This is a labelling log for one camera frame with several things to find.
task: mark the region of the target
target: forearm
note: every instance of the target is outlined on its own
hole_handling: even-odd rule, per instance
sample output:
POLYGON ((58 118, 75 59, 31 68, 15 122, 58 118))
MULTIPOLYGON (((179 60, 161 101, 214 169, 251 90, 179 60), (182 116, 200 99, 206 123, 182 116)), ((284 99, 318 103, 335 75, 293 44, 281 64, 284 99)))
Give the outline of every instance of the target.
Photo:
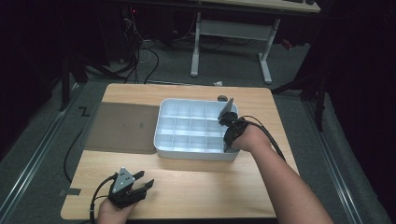
POLYGON ((332 223, 305 182, 268 146, 251 150, 279 223, 332 223))

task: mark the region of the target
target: person's right hand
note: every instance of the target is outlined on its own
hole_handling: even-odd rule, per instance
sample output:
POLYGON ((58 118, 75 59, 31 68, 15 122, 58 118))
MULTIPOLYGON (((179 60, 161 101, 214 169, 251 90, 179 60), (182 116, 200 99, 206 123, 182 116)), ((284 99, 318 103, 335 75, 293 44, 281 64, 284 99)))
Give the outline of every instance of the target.
POLYGON ((251 153, 257 147, 271 148, 271 141, 260 128, 249 124, 244 133, 233 141, 232 147, 251 153))

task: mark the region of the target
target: gray carpet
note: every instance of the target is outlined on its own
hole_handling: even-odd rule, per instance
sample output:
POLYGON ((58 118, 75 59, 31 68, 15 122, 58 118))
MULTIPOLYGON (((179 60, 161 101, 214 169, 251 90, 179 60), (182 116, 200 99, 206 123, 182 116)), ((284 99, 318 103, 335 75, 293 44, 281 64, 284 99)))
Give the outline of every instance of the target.
MULTIPOLYGON (((265 87, 274 89, 292 81, 309 46, 296 47, 286 50, 282 46, 274 45, 269 58, 269 68, 273 77, 273 84, 263 82, 260 65, 256 53, 260 42, 253 42, 243 47, 223 44, 216 50, 201 51, 200 75, 190 77, 192 46, 174 45, 172 48, 153 42, 149 47, 160 57, 158 68, 150 77, 150 81, 166 81, 187 83, 194 85, 213 85, 222 81, 224 86, 265 87)), ((206 44, 205 48, 214 48, 217 43, 206 44)), ((141 82, 154 67, 156 60, 153 54, 141 50, 138 66, 138 79, 141 82)), ((89 117, 83 115, 82 107, 86 108, 85 115, 90 114, 94 106, 99 103, 108 83, 115 82, 106 77, 90 76, 89 82, 82 87, 75 102, 70 106, 60 131, 56 133, 49 151, 36 171, 34 178, 21 197, 18 205, 9 219, 9 223, 80 223, 81 221, 63 220, 60 216, 64 196, 60 196, 62 189, 69 187, 65 178, 63 164, 67 150, 72 145, 78 133, 84 128, 89 117)), ((134 83, 134 76, 129 79, 134 83)), ((31 122, 21 135, 19 141, 0 163, 0 201, 3 202, 15 182, 39 146, 51 122, 59 114, 61 105, 61 88, 58 85, 49 100, 31 118, 31 122)), ((311 186, 335 223, 349 223, 347 213, 334 187, 332 177, 320 150, 320 143, 316 137, 316 129, 310 124, 310 117, 300 102, 296 91, 287 91, 275 95, 276 106, 285 127, 293 155, 302 178, 311 186)), ((326 110, 323 118, 324 135, 332 150, 334 159, 350 189, 351 196, 359 209, 364 223, 390 223, 386 212, 377 201, 370 184, 354 158, 342 129, 332 111, 331 101, 327 98, 326 110)), ((78 141, 71 148, 67 160, 66 170, 73 176, 82 148, 78 141)))

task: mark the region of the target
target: person's right arm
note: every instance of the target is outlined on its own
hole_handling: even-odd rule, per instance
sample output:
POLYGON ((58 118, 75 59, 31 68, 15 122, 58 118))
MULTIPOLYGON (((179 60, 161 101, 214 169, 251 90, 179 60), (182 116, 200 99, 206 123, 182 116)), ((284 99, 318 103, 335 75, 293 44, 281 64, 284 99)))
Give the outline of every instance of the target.
POLYGON ((248 125, 233 147, 253 156, 279 223, 332 223, 311 188, 277 155, 259 128, 248 125))

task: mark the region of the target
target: wooden tabletop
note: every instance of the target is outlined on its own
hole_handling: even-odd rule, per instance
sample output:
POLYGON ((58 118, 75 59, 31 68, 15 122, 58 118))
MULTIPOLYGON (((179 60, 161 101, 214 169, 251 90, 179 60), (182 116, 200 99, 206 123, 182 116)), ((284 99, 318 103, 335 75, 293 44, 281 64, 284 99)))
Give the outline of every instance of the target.
MULTIPOLYGON (((288 164, 298 173, 271 92, 265 88, 110 84, 103 102, 159 105, 166 98, 217 100, 233 97, 239 115, 259 119, 277 141, 288 164)), ((155 179, 146 200, 130 219, 275 217, 273 206, 251 155, 241 151, 235 161, 170 160, 157 154, 126 154, 84 150, 71 184, 80 194, 68 195, 61 215, 89 218, 98 185, 125 167, 132 174, 145 171, 135 188, 155 179)), ((110 183, 98 195, 107 195, 110 183)), ((95 213, 102 199, 96 201, 95 213)))
POLYGON ((295 3, 284 0, 200 0, 201 2, 230 4, 244 7, 264 7, 269 9, 281 9, 287 11, 300 12, 320 12, 320 7, 317 3, 308 5, 306 2, 295 3))

